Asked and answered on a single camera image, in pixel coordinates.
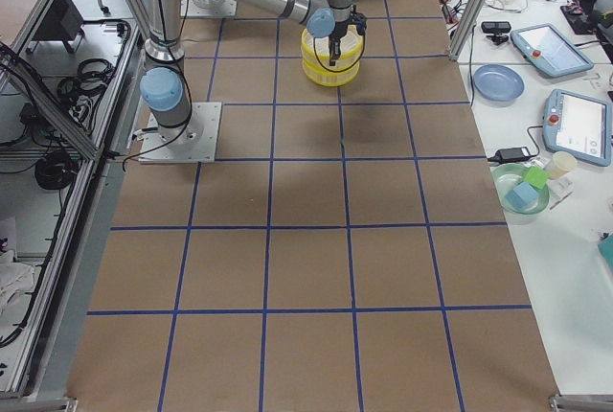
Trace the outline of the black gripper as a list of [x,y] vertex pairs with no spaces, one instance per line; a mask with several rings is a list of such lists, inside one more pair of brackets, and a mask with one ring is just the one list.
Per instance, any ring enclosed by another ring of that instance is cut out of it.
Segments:
[[367,30],[367,17],[359,12],[356,5],[352,5],[346,19],[336,22],[329,35],[329,66],[335,66],[336,60],[342,55],[341,40],[347,34],[349,26],[354,26],[359,35],[364,35]]

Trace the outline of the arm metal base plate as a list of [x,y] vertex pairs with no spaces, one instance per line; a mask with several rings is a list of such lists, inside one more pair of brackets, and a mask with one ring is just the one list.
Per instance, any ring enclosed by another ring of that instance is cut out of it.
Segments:
[[153,113],[149,113],[148,127],[155,127],[142,140],[138,160],[146,164],[213,163],[221,122],[222,103],[192,104],[192,117],[183,127],[159,127]]
[[237,6],[234,0],[182,0],[181,14],[187,19],[234,18]]

